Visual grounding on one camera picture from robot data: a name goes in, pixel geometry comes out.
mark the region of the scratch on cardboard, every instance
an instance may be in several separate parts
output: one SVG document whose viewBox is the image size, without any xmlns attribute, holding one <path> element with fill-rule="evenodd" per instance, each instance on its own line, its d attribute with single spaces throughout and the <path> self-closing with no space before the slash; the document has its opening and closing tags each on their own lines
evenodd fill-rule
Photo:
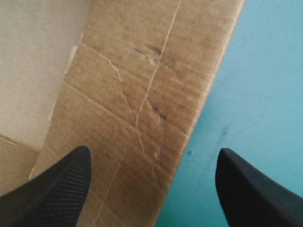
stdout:
<svg viewBox="0 0 303 227">
<path fill-rule="evenodd" d="M 152 74 L 152 76 L 151 76 L 151 80 L 150 80 L 150 82 L 149 82 L 149 84 L 148 84 L 148 87 L 147 87 L 147 91 L 146 91 L 145 97 L 144 97 L 144 99 L 143 99 L 143 101 L 142 101 L 142 104 L 141 104 L 141 106 L 140 106 L 140 108 L 139 108 L 139 112 L 138 112 L 138 114 L 137 114 L 137 116 L 136 116 L 136 128 L 137 128 L 137 131 L 138 131 L 139 141 L 140 141 L 141 149 L 142 149 L 142 152 L 143 152 L 143 153 L 145 153 L 145 151 L 144 151 L 144 147 L 143 147 L 143 143 L 142 143 L 141 132 L 140 132 L 140 130 L 139 130 L 139 117 L 140 117 L 140 114 L 141 114 L 141 112 L 142 112 L 144 103 L 145 103 L 145 101 L 146 101 L 146 99 L 147 99 L 147 96 L 148 96 L 148 94 L 149 94 L 149 92 L 150 92 L 150 89 L 151 89 L 151 86 L 152 86 L 152 82 L 153 82 L 153 80 L 154 80 L 154 78 L 155 78 L 155 75 L 156 75 L 156 73 L 157 73 L 157 71 L 158 71 L 158 69 L 159 69 L 159 67 L 160 67 L 161 59 L 162 59 L 162 56 L 163 56 L 163 53 L 164 53 L 164 50 L 165 50 L 167 41 L 168 41 L 168 39 L 169 39 L 170 32 L 171 32 L 172 27 L 173 27 L 173 25 L 174 25 L 174 23 L 175 23 L 177 14 L 178 14 L 178 12 L 179 12 L 179 10 L 180 10 L 181 2 L 182 2 L 182 0 L 179 1 L 178 5 L 177 5 L 177 8 L 176 8 L 176 10 L 175 10 L 175 13 L 174 13 L 174 16 L 173 16 L 173 18 L 172 18 L 171 24 L 170 24 L 170 26 L 169 26 L 169 30 L 168 30 L 167 35 L 166 35 L 166 37 L 165 37 L 165 42 L 164 42 L 164 45 L 163 45 L 162 50 L 161 50 L 161 54 L 160 54 L 160 57 L 159 57 L 158 65 L 157 65 L 157 67 L 155 68 L 155 70 L 154 70 L 154 72 L 153 72 L 153 74 Z"/>
<path fill-rule="evenodd" d="M 125 93 L 124 93 L 124 89 L 123 89 L 123 87 L 122 87 L 123 80 L 122 80 L 122 77 L 121 77 L 121 74 L 120 74 L 120 71 L 119 71 L 118 67 L 117 67 L 116 65 L 114 65 L 113 62 L 112 62 L 108 57 L 106 57 L 106 56 L 104 56 L 103 54 L 101 54 L 100 52 L 96 51 L 96 50 L 95 50 L 94 48 L 92 48 L 90 45 L 88 45 L 88 44 L 86 44 L 86 43 L 84 43 L 84 42 L 81 42 L 81 43 L 84 44 L 85 46 L 87 46 L 91 51 L 93 51 L 94 53 L 96 53 L 98 56 L 100 56 L 101 58 L 103 58 L 104 60 L 106 60 L 106 61 L 109 63 L 109 65 L 114 69 L 114 71 L 115 71 L 116 74 L 117 74 L 118 80 L 119 80 L 119 82 L 120 82 L 120 88 L 121 88 L 122 97 L 123 97 L 123 99 L 124 99 L 126 105 L 128 106 L 129 112 L 132 114 L 132 113 L 133 113 L 133 112 L 132 112 L 132 109 L 131 109 L 131 107 L 130 107 L 130 105 L 129 105 L 129 101 L 128 101 L 128 99 L 127 99 L 127 97 L 126 97 L 126 95 L 125 95 Z"/>
</svg>

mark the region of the brown cardboard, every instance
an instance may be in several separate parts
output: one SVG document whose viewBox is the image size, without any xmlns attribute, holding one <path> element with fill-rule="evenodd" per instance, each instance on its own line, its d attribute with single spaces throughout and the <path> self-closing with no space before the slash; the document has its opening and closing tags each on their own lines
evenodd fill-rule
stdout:
<svg viewBox="0 0 303 227">
<path fill-rule="evenodd" d="M 25 183 L 89 0 L 0 1 L 0 195 Z"/>
<path fill-rule="evenodd" d="M 95 0 L 33 169 L 92 153 L 79 227 L 153 226 L 243 0 Z"/>
<path fill-rule="evenodd" d="M 38 158 L 38 150 L 0 135 L 0 195 L 26 183 Z"/>
</svg>

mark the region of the black plastic piece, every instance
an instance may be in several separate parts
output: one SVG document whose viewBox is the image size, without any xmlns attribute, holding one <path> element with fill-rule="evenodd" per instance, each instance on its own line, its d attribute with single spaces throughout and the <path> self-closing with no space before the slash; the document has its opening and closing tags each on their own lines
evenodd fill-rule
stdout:
<svg viewBox="0 0 303 227">
<path fill-rule="evenodd" d="M 77 147 L 0 197 L 0 227 L 75 227 L 91 180 L 90 151 Z"/>
<path fill-rule="evenodd" d="M 215 182 L 231 227 L 303 227 L 303 199 L 228 148 L 220 151 Z"/>
</svg>

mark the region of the teal wall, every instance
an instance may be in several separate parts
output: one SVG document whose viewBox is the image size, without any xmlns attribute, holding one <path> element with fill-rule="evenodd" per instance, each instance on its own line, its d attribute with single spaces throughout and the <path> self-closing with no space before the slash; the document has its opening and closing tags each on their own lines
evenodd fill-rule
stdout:
<svg viewBox="0 0 303 227">
<path fill-rule="evenodd" d="M 303 196 L 303 0 L 249 0 L 157 227 L 227 227 L 221 147 Z"/>
</svg>

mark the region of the cardboard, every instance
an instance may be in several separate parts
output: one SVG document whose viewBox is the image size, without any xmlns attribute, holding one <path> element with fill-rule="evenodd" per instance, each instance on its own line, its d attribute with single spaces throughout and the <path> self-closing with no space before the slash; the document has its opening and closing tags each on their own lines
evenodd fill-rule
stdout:
<svg viewBox="0 0 303 227">
<path fill-rule="evenodd" d="M 153 226 L 243 0 L 93 0 L 35 177 L 92 153 L 79 227 Z"/>
<path fill-rule="evenodd" d="M 0 1 L 0 195 L 25 183 L 89 0 Z"/>
</svg>

